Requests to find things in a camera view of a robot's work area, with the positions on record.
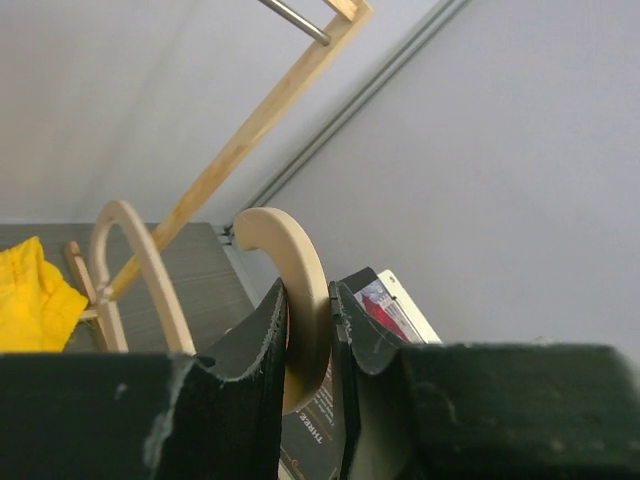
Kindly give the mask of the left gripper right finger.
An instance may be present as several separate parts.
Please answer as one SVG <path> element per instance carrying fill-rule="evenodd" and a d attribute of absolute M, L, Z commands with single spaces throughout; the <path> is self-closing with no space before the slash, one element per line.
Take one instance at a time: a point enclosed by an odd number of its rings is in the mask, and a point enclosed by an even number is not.
<path fill-rule="evenodd" d="M 341 479 L 635 479 L 639 370 L 616 348 L 409 343 L 329 287 Z"/>

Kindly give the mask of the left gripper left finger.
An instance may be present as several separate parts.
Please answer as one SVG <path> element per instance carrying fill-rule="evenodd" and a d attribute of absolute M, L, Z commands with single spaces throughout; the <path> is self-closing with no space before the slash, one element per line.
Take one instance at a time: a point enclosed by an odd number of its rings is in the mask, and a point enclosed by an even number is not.
<path fill-rule="evenodd" d="M 281 282 L 196 355 L 5 354 L 5 479 L 274 479 L 288 302 Z"/>

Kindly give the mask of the yellow shorts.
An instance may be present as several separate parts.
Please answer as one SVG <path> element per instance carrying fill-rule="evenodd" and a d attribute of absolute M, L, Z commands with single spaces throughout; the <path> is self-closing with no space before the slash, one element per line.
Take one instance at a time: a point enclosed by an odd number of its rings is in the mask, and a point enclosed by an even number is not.
<path fill-rule="evenodd" d="M 45 259 L 37 236 L 1 252 L 1 351 L 61 352 L 88 299 Z"/>

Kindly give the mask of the white wooden hanger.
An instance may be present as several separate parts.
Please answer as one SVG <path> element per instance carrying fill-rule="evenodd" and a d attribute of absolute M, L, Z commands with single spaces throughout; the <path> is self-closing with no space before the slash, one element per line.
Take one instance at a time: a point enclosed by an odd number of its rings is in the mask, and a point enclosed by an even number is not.
<path fill-rule="evenodd" d="M 128 349 L 106 261 L 113 225 L 121 227 L 141 263 L 170 351 L 194 354 L 186 318 L 159 250 L 135 209 L 124 201 L 110 201 L 103 207 L 89 248 L 89 275 L 108 350 Z M 312 400 L 325 377 L 331 351 L 328 283 L 310 238 L 286 212 L 251 208 L 235 217 L 234 229 L 241 249 L 262 250 L 270 256 L 286 290 L 289 322 L 282 412 L 289 414 Z"/>

